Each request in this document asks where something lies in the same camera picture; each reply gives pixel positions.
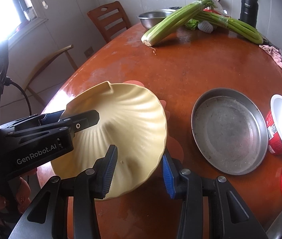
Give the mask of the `yellow shell-shaped plate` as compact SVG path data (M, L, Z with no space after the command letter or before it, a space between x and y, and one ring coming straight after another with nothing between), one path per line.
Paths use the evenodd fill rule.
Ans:
M120 197L143 184L159 165L167 140L165 110L149 89L109 81L69 101L62 117L89 110L99 113L99 122L75 134L73 151L53 160L53 171L63 179L75 177L116 145L118 160L105 198Z

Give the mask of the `steel round pan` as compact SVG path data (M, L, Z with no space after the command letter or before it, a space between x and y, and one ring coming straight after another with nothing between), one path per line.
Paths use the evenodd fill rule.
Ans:
M225 174L251 173L268 150L260 110L246 95L230 88L214 88L197 99L191 129L203 157Z

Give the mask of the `brown wooden chair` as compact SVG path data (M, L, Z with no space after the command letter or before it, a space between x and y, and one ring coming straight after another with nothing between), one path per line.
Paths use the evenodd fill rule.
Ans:
M101 33L106 43L109 43L119 31L127 30L132 26L119 1L90 10L87 16Z

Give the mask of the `steel mixing bowl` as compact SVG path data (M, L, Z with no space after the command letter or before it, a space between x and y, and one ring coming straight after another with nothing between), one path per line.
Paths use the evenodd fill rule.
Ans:
M159 9L150 12L144 12L138 16L142 26L149 30L161 21L163 21L167 16L175 12L173 9Z

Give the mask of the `celery bunch left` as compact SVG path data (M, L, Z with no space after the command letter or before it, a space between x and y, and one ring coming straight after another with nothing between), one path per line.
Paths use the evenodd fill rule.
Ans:
M216 5L213 0L196 0L172 12L170 16L144 33L141 37L142 43L148 47L155 46L207 7L213 8Z

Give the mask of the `celery bunch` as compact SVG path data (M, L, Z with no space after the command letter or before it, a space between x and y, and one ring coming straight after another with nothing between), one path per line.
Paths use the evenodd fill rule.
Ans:
M142 43L148 47L155 46L207 7L213 8L216 5L213 0L196 0L172 12L170 16L144 33L141 37Z
M263 44L263 37L257 29L243 21L208 11L199 12L194 16L194 19L197 21L207 21L212 25L229 29L257 45Z

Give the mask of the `green leafy vegetable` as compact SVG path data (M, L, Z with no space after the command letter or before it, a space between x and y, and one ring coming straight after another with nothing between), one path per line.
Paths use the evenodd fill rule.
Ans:
M199 24L199 21L191 18L190 20L188 20L186 23L185 23L185 28L189 29L189 30L195 30L197 28Z

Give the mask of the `pink cloth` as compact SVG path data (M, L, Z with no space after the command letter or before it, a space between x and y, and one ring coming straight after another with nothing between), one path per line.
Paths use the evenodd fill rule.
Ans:
M282 56L280 54L279 49L269 45L259 45L259 47L262 50L264 50L273 59L273 61L282 69Z

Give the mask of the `celery bunch right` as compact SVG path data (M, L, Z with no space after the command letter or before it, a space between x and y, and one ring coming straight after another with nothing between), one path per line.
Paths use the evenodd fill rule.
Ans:
M263 37L257 29L243 21L208 11L199 12L194 16L194 19L197 21L207 21L212 25L229 29L257 45L263 44Z

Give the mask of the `black thermos bottle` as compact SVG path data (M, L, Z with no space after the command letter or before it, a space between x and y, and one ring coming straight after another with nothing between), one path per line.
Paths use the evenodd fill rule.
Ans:
M258 15L258 0L241 0L239 20L256 27Z

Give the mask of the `wall power socket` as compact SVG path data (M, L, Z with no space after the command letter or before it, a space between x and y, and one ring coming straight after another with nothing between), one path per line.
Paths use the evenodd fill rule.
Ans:
M84 51L84 55L86 56L87 59L92 57L94 54L94 49L90 46L87 50Z

